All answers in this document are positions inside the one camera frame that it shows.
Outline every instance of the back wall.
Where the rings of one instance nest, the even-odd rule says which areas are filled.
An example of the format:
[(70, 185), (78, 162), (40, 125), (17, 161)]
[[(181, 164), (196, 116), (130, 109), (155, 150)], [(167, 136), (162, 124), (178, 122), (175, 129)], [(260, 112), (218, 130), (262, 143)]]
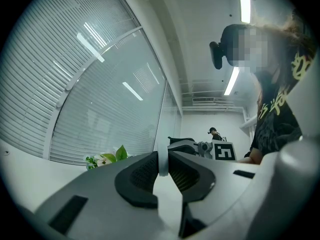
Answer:
[(233, 143), (237, 160), (244, 158), (251, 143), (248, 129), (239, 128), (244, 123), (242, 113), (236, 112), (184, 112), (180, 138), (193, 138), (196, 142), (211, 142), (208, 134), (211, 127), (216, 128), (222, 137)]

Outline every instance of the white ceiling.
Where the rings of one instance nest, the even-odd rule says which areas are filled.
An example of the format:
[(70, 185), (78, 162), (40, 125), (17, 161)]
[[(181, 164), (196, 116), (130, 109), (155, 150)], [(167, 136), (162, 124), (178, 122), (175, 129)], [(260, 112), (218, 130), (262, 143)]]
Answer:
[[(224, 57), (222, 69), (215, 69), (209, 43), (218, 43), (226, 26), (241, 23), (240, 0), (148, 1), (170, 45), (184, 104), (192, 97), (223, 97), (233, 67)], [(254, 90), (250, 73), (240, 72), (229, 98), (245, 100)]]

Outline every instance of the black t-shirt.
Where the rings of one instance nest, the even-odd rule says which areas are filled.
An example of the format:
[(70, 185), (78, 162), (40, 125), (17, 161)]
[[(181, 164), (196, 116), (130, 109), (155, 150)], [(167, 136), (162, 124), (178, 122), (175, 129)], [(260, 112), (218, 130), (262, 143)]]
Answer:
[(262, 155), (279, 151), (285, 144), (298, 140), (302, 135), (298, 122), (286, 102), (286, 96), (299, 82), (312, 58), (303, 49), (297, 48), (289, 57), (291, 72), (285, 86), (270, 84), (262, 95), (262, 108), (258, 112), (257, 125), (251, 147)]
[(216, 141), (222, 141), (222, 137), (220, 136), (220, 133), (218, 133), (218, 132), (212, 136), (212, 139), (216, 140)]

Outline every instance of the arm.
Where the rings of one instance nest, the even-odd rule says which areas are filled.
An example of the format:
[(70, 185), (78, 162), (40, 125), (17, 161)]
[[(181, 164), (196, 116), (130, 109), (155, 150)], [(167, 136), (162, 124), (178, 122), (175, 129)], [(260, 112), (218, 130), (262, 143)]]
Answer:
[(260, 165), (262, 158), (263, 155), (260, 150), (253, 147), (250, 156), (239, 160), (238, 163)]

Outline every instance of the white flower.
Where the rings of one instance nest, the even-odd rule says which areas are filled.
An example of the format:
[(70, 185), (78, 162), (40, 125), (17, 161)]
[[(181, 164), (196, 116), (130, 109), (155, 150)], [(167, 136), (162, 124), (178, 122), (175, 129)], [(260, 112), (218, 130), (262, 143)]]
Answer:
[(95, 155), (94, 159), (96, 160), (96, 165), (98, 167), (111, 164), (111, 161), (108, 158), (106, 158), (100, 154)]

